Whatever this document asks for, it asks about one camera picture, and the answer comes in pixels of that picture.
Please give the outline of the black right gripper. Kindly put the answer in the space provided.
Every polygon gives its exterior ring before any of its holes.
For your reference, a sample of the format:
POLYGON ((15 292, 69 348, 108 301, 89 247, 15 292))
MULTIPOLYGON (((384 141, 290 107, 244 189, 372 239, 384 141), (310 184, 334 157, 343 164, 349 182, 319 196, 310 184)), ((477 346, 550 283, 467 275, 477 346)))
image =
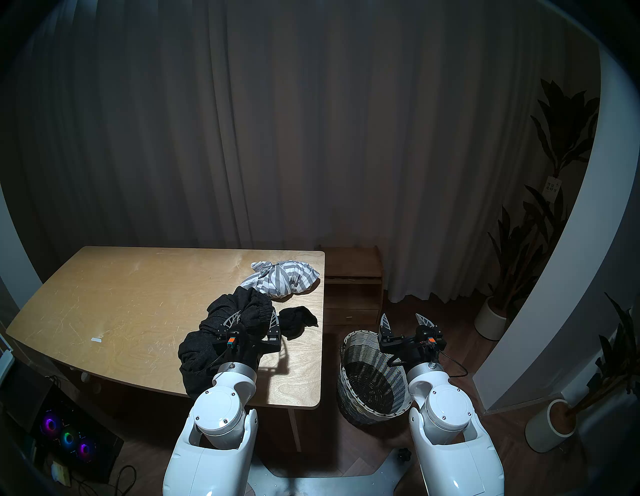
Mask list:
POLYGON ((420 364, 439 363, 439 353, 447 345, 443 333, 423 315, 416 313, 415 317, 418 326, 413 336, 394 337, 386 314, 382 314, 378 344, 381 353, 390 355, 388 366, 403 366, 405 371, 410 371, 420 364))

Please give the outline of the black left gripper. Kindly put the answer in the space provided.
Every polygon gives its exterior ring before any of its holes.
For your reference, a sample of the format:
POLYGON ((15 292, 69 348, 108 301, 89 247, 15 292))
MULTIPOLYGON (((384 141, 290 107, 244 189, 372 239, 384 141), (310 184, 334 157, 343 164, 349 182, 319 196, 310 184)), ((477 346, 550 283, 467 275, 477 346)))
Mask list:
POLYGON ((252 335, 247 329, 238 324, 241 321, 241 311, 237 311, 225 319, 220 326, 219 340, 224 345, 218 352, 215 365, 222 370, 222 365, 236 362, 257 371, 261 358, 281 350, 281 331, 279 317, 272 308, 269 329, 264 338, 252 335))

